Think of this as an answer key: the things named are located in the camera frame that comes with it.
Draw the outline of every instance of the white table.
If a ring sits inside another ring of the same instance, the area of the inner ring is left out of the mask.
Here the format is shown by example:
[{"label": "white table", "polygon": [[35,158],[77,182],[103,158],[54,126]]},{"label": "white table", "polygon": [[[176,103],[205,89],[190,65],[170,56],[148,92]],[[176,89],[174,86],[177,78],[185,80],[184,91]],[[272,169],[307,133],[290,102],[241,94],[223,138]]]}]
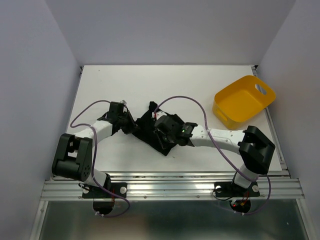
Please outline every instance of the white table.
[{"label": "white table", "polygon": [[[168,97],[184,95],[199,101],[204,107],[209,128],[226,129],[213,115],[215,94],[245,76],[252,75],[250,66],[227,65],[86,65],[76,94],[71,120],[85,107],[97,100],[125,100],[134,118],[148,109],[149,101],[160,103]],[[77,123],[93,124],[109,109],[107,103],[91,107]],[[200,108],[187,99],[173,99],[162,110],[178,114],[185,122],[204,124]],[[248,125],[258,127],[272,139],[265,112],[261,112]],[[68,128],[75,133],[83,128]],[[225,151],[229,159],[240,167],[240,155]],[[163,156],[133,135],[121,131],[98,145],[95,167],[106,172],[232,172],[231,166],[218,151],[209,147],[176,146]],[[271,161],[270,171],[281,171],[278,153]]]}]

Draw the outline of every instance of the wire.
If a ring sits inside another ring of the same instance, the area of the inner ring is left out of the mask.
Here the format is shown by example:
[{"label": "wire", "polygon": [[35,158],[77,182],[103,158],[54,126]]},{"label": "wire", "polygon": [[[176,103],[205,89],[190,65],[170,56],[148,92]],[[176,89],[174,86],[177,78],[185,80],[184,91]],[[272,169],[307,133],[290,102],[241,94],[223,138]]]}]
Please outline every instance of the wire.
[{"label": "wire", "polygon": [[126,213],[129,208],[130,208],[130,202],[128,199],[126,199],[125,197],[123,196],[119,196],[111,191],[109,191],[108,189],[105,189],[103,186],[100,185],[100,183],[96,180],[95,178],[95,164],[96,164],[96,158],[97,158],[97,149],[98,149],[98,137],[97,137],[97,132],[96,132],[96,129],[94,127],[92,127],[90,124],[87,124],[87,123],[79,123],[77,125],[74,125],[75,121],[86,111],[88,110],[91,106],[97,104],[97,103],[110,103],[110,101],[107,101],[107,100],[98,100],[98,101],[95,101],[93,103],[91,103],[89,106],[87,106],[84,110],[82,110],[82,112],[80,112],[70,123],[70,128],[77,128],[77,127],[80,127],[80,126],[84,126],[84,127],[89,127],[92,129],[93,131],[93,137],[94,137],[94,151],[93,151],[93,158],[92,158],[92,167],[91,167],[91,176],[92,176],[92,180],[94,181],[94,183],[101,189],[103,190],[104,192],[110,194],[111,196],[114,196],[118,199],[122,199],[124,200],[127,204],[128,204],[128,207],[116,214],[116,215],[104,215],[104,214],[100,214],[99,212],[95,211],[95,214],[101,216],[101,217],[104,217],[104,218],[114,218],[114,217],[118,217],[124,213]]},{"label": "wire", "polygon": [[244,202],[240,203],[240,205],[244,206],[247,203],[248,199],[249,199],[249,191],[246,192],[246,200]]},{"label": "wire", "polygon": [[112,196],[111,199],[112,199],[112,202],[115,203],[115,196]]},{"label": "wire", "polygon": [[243,198],[241,199],[241,202],[243,202],[243,201],[244,201],[244,199],[245,199],[246,195],[244,195],[244,196],[243,196]]},{"label": "wire", "polygon": [[204,109],[204,107],[195,99],[189,97],[189,96],[172,96],[167,98],[166,100],[164,100],[163,102],[161,102],[154,110],[154,114],[156,114],[157,110],[160,108],[161,105],[163,105],[164,103],[166,103],[167,101],[171,100],[171,99],[189,99],[193,102],[195,102],[202,110],[203,112],[203,116],[204,116],[204,126],[205,129],[208,132],[209,138],[211,139],[213,145],[215,146],[215,148],[218,150],[218,152],[222,155],[222,157],[231,165],[231,167],[233,167],[234,170],[236,170],[237,173],[239,173],[243,178],[245,178],[246,180],[250,181],[250,182],[255,182],[256,180],[258,180],[258,177],[256,179],[250,179],[249,177],[247,177],[246,175],[244,175],[230,160],[229,158],[224,154],[224,152],[221,150],[221,148],[219,147],[218,143],[216,142],[216,140],[214,140],[214,138],[212,137],[210,130],[208,128],[208,121],[207,121],[207,114],[206,111]]},{"label": "wire", "polygon": [[228,198],[221,199],[221,198],[216,197],[216,196],[214,195],[214,192],[212,192],[211,195],[212,195],[212,197],[214,197],[215,199],[220,200],[220,201],[228,201],[228,200],[230,200],[230,199],[233,198],[233,196],[231,196],[231,197],[228,197]]},{"label": "wire", "polygon": [[271,196],[271,181],[270,181],[270,177],[268,175],[264,175],[264,176],[268,180],[268,184],[269,184],[269,192],[268,192],[268,196],[266,197],[265,202],[257,210],[252,211],[252,212],[247,212],[244,215],[253,215],[253,214],[256,214],[256,213],[260,212],[262,209],[265,208],[267,202],[269,201],[270,196]]}]

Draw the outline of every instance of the white surface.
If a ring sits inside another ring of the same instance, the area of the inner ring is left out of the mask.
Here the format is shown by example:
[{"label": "white surface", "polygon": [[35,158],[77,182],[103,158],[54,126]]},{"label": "white surface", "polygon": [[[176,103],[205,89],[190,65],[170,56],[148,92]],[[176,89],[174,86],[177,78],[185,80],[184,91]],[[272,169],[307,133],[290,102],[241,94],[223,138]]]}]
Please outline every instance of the white surface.
[{"label": "white surface", "polygon": [[[198,100],[208,115],[210,128],[226,129],[211,112],[215,93],[235,80],[252,74],[250,66],[88,66],[84,67],[71,114],[73,119],[80,111],[96,100],[127,102],[134,118],[141,117],[149,101],[160,103],[174,95],[185,95]],[[83,114],[78,123],[94,123],[107,110],[107,103],[98,103]],[[185,122],[204,123],[201,109],[187,99],[172,99],[162,110],[176,113]],[[266,116],[261,112],[249,122],[270,139],[271,132]],[[78,129],[68,129],[75,133]],[[226,155],[240,167],[241,157],[233,152]],[[133,135],[118,132],[98,145],[95,166],[100,171],[232,171],[232,167],[211,147],[177,146],[163,156]],[[271,171],[280,171],[278,155],[274,154]]]},{"label": "white surface", "polygon": [[76,59],[259,64],[294,0],[46,0]]},{"label": "white surface", "polygon": [[0,238],[29,239],[79,66],[43,0],[0,1]]},{"label": "white surface", "polygon": [[320,1],[298,0],[258,68],[285,161],[299,178],[320,237]]}]

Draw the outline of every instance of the basket handle hole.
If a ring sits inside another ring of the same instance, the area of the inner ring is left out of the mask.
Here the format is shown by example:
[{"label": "basket handle hole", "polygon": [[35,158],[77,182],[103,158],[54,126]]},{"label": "basket handle hole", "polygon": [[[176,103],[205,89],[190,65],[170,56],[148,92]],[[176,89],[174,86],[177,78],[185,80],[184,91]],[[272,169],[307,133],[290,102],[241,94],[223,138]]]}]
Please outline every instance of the basket handle hole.
[{"label": "basket handle hole", "polygon": [[267,91],[262,87],[260,86],[259,84],[256,84],[255,85],[255,89],[257,89],[260,93],[262,93],[263,95],[266,95],[267,94]]}]

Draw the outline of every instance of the glass panel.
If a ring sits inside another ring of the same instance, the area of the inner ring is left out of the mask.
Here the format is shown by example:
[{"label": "glass panel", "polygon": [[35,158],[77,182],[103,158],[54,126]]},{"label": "glass panel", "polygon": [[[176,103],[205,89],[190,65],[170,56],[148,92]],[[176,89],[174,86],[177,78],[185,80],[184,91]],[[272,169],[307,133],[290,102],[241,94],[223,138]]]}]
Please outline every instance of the glass panel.
[{"label": "glass panel", "polygon": [[[252,209],[263,200],[252,201]],[[221,209],[228,202],[132,202],[123,216],[95,216],[92,202],[50,202],[41,240],[304,240],[297,202],[270,200],[259,213],[241,216]]]}]

